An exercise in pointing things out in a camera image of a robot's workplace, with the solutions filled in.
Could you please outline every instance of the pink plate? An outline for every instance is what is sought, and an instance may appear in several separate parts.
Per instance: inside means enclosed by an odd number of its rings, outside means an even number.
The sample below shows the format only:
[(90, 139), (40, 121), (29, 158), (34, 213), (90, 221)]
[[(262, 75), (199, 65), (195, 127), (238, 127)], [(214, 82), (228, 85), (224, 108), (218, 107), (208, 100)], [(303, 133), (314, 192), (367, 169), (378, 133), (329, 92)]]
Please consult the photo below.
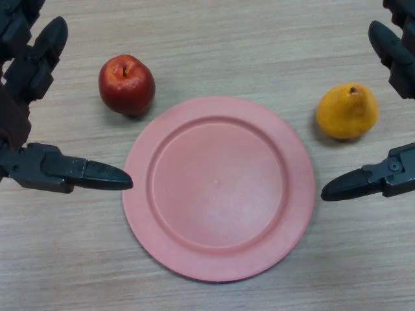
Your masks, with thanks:
[(233, 97), (188, 100), (138, 137), (126, 217), (141, 245), (177, 273), (236, 281), (279, 262), (313, 213), (313, 166), (272, 111)]

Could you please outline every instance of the apple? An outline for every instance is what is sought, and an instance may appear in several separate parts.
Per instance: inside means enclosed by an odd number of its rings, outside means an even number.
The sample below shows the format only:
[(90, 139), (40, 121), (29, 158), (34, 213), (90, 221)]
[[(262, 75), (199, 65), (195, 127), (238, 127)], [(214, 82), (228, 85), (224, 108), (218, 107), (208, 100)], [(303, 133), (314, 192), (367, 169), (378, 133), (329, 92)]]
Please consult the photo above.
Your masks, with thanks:
[(131, 55), (112, 58), (99, 73), (102, 101), (114, 112), (138, 116), (148, 110), (156, 93), (153, 75)]

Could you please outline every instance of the table surface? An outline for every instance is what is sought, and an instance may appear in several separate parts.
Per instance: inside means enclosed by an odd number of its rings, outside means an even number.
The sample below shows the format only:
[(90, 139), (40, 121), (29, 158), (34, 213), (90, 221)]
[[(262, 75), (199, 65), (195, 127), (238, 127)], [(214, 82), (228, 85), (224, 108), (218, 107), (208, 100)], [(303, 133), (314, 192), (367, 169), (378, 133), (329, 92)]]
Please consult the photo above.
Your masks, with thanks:
[[(46, 1), (34, 35), (57, 15), (70, 35), (53, 86), (31, 106), (29, 141), (123, 167), (137, 135), (166, 109), (193, 97), (235, 95), (291, 124), (314, 162), (320, 192), (335, 176), (414, 140), (414, 103), (388, 84), (367, 37), (373, 19), (390, 25), (381, 2)], [(136, 121), (99, 98), (101, 66), (122, 53), (140, 58), (156, 79), (154, 107)], [(372, 88), (381, 116), (362, 139), (338, 143), (316, 129), (314, 109), (329, 88), (348, 81)], [(59, 195), (4, 180), (0, 310), (413, 311), (413, 199), (317, 199), (306, 235), (283, 262), (246, 281), (204, 284), (146, 254), (119, 192)]]

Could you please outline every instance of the fake fruit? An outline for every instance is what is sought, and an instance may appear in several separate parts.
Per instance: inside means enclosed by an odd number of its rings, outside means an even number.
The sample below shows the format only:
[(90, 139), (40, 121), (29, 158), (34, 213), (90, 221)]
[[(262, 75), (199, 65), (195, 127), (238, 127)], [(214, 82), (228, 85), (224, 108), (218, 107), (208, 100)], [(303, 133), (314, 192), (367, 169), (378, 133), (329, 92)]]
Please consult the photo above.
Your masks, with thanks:
[(317, 123), (329, 136), (351, 139), (365, 134), (379, 118), (379, 106), (370, 89), (347, 83), (331, 89), (317, 108)]
[(147, 111), (156, 92), (153, 75), (131, 55), (109, 60), (99, 73), (99, 93), (113, 111), (137, 116)]

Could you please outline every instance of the robotic arm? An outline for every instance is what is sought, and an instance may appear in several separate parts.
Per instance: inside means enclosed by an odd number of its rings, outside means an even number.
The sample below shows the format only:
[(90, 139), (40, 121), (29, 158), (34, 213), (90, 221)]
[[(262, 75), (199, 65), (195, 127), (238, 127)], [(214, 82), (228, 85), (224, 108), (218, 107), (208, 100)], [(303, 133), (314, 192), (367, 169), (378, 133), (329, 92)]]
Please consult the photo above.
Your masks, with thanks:
[(28, 45), (30, 28), (45, 0), (0, 0), (0, 181), (22, 187), (70, 193), (74, 186), (125, 190), (133, 187), (124, 171), (99, 162), (62, 155), (56, 146), (25, 144), (31, 129), (29, 105), (42, 99), (53, 82), (52, 72), (65, 47), (68, 29), (57, 17)]
[[(415, 1), (384, 0), (392, 22), (402, 28), (402, 39), (384, 24), (373, 21), (369, 39), (381, 63), (390, 70), (389, 82), (402, 98), (415, 99)], [(389, 151), (376, 165), (364, 165), (330, 183), (322, 191), (325, 201), (339, 201), (382, 192), (391, 197), (415, 190), (415, 143)]]

